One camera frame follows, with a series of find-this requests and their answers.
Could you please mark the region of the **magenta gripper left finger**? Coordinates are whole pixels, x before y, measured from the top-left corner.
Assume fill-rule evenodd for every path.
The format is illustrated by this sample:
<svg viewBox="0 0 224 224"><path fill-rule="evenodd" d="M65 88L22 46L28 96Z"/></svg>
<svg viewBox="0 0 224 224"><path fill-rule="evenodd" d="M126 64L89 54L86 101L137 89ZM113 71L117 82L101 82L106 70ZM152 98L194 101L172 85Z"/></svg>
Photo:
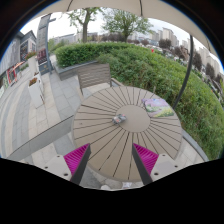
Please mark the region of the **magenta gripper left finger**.
<svg viewBox="0 0 224 224"><path fill-rule="evenodd" d="M65 162L72 174L70 181L79 185L91 154L90 144L85 144L64 156Z"/></svg>

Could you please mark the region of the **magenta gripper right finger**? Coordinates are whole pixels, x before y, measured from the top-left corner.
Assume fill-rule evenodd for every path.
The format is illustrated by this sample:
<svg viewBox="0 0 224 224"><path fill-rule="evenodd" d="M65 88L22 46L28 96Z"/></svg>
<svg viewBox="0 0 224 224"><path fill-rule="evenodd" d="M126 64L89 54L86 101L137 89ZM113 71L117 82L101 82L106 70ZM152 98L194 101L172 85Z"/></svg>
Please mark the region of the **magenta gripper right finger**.
<svg viewBox="0 0 224 224"><path fill-rule="evenodd" d="M132 155L144 185L152 182L151 172L159 155L138 144L132 145Z"/></svg>

